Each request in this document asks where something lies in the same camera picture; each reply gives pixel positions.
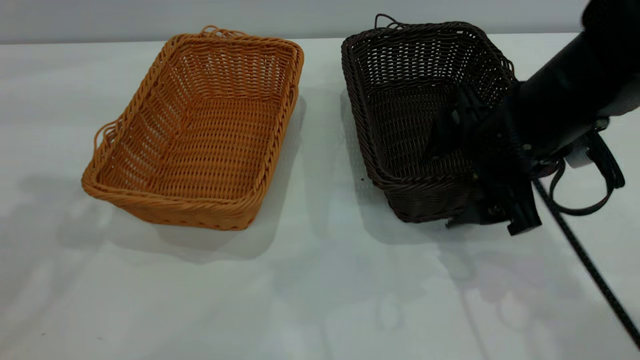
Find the white table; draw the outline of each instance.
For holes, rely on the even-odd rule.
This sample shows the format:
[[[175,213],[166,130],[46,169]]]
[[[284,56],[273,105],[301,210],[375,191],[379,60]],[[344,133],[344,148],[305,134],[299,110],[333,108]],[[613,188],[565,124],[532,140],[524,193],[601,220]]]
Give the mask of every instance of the white table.
[[[526,79],[573,36],[491,39]],[[341,41],[297,40],[296,114],[235,233],[148,224],[80,186],[162,43],[0,46],[0,358],[637,358],[541,202],[544,226],[515,238],[394,216],[365,174]],[[568,219],[637,323],[639,118],[604,133],[628,185]],[[558,192],[585,206],[604,181],[570,170]]]

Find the woven pattern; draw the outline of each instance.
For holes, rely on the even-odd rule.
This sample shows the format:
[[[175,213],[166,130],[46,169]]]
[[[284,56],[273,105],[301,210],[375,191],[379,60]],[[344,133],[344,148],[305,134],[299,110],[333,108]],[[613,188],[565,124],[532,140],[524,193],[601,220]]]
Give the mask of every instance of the woven pattern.
[[[213,26],[173,37],[96,134],[84,190],[148,222],[246,228],[275,171],[302,65],[300,47],[279,38]]]
[[[461,149],[424,160],[433,122],[455,109],[460,83],[499,105],[513,64],[471,24],[394,21],[347,38],[342,69],[367,174],[396,215],[423,222],[462,212],[476,193],[471,164]]]

